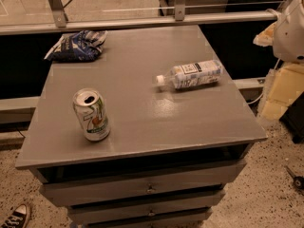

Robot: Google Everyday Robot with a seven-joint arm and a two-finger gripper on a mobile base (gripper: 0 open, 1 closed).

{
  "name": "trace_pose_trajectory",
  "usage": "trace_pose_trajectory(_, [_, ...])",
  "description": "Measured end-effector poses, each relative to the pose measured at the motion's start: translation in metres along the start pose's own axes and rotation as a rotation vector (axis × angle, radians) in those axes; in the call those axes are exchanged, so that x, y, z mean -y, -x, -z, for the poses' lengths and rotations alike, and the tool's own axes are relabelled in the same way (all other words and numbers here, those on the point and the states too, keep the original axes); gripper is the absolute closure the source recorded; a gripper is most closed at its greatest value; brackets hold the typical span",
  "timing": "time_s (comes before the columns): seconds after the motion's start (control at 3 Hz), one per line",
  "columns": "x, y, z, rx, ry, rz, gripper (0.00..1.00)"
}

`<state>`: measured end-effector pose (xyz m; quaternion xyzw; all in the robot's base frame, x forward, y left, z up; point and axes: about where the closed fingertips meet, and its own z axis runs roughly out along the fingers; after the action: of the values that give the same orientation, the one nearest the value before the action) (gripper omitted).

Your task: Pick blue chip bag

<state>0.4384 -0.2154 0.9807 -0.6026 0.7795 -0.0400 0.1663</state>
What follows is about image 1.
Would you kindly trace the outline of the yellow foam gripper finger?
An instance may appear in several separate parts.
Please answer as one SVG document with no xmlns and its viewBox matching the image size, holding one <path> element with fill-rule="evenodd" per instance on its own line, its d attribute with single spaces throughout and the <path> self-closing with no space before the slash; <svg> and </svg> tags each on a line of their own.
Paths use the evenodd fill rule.
<svg viewBox="0 0 304 228">
<path fill-rule="evenodd" d="M 253 43 L 260 47 L 271 46 L 274 41 L 275 26 L 276 22 L 273 22 L 270 26 L 268 26 L 265 30 L 263 30 L 254 38 Z"/>
</svg>

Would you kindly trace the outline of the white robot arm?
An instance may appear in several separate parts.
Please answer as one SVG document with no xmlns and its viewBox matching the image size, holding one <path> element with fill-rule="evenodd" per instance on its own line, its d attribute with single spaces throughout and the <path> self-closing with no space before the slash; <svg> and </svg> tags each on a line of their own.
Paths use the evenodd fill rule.
<svg viewBox="0 0 304 228">
<path fill-rule="evenodd" d="M 258 34 L 253 43 L 273 47 L 276 58 L 290 63 L 304 63 L 304 0 L 293 0 L 277 21 Z"/>
</svg>

